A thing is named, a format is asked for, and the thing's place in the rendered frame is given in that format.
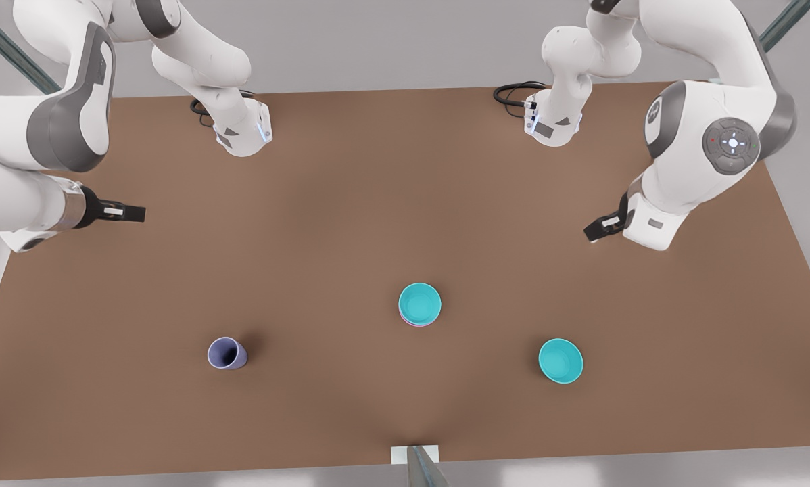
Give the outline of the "teal blue bowl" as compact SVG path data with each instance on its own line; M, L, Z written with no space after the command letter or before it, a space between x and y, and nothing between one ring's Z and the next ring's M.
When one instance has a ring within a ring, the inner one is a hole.
M538 366L544 376L554 383L571 384L581 377L584 359L573 342L556 337L539 348Z

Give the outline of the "pink bowl with teal inside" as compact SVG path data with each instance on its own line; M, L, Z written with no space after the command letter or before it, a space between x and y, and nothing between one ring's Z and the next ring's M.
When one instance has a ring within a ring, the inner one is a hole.
M412 283L405 287L397 302L398 312L405 323L426 327L438 319L442 311L439 291L427 283Z

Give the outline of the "purple cup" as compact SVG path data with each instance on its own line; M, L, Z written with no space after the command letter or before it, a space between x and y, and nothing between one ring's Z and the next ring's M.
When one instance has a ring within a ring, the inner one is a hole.
M208 346L207 360L210 366L220 370L241 368L247 363L247 351L238 340L220 337Z

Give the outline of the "silver frame post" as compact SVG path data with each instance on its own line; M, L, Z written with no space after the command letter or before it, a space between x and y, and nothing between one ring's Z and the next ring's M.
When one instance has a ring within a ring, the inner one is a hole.
M763 51L769 53L801 21L801 18L807 15L809 10L810 0L790 0L782 12L760 34L759 40Z
M41 93L56 93L62 89L2 28L0 28L0 56Z
M439 468L439 446L393 446L391 464L407 466L408 487L451 487Z

